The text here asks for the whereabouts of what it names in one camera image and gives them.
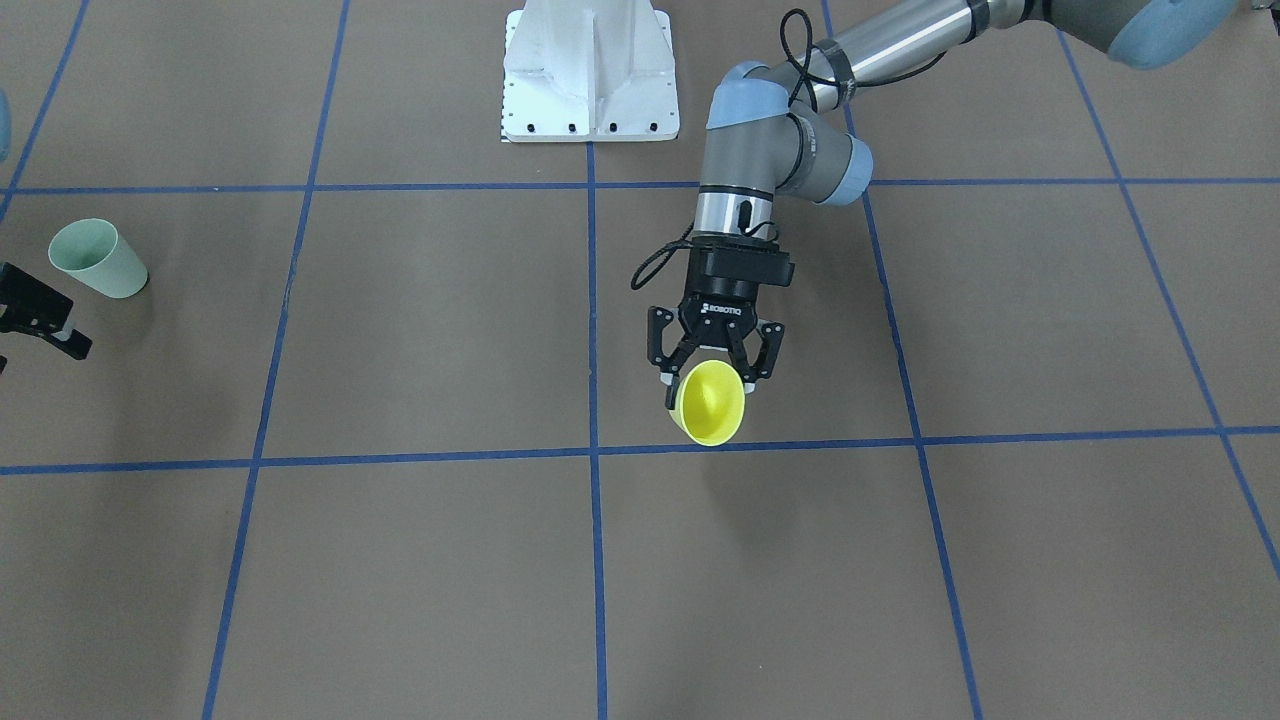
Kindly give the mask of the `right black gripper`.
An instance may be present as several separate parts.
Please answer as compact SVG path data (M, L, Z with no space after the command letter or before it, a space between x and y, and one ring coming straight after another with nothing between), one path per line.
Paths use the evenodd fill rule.
M74 328L74 304L64 293L22 270L1 264L1 332L47 336L47 341L67 356L82 361L93 341Z

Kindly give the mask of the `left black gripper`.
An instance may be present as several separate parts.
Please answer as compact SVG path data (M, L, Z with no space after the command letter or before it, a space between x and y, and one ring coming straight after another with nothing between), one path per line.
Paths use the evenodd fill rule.
M678 386L684 366L700 346L728 346L739 338L739 379L746 395L773 377L786 325L759 322L762 286L788 287L795 264L777 243L742 245L703 240L690 249L684 297L678 309L646 310L646 359L663 383ZM681 336L666 343L672 325Z

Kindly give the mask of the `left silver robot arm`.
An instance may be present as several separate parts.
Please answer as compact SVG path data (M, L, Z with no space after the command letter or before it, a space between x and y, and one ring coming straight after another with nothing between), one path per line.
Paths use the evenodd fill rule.
M828 38L806 36L771 67L742 61L717 85L705 123L698 201L686 233L649 259L662 269L687 251L677 307L646 314L646 357L673 409L700 348L727 355L749 393L771 378L785 328L756 311L763 286L786 287L794 264L772 214L778 196L845 206L870 183L874 159L822 120L858 94L904 82L989 29L1043 22L1138 70L1165 67L1202 44L1230 1L900 1Z

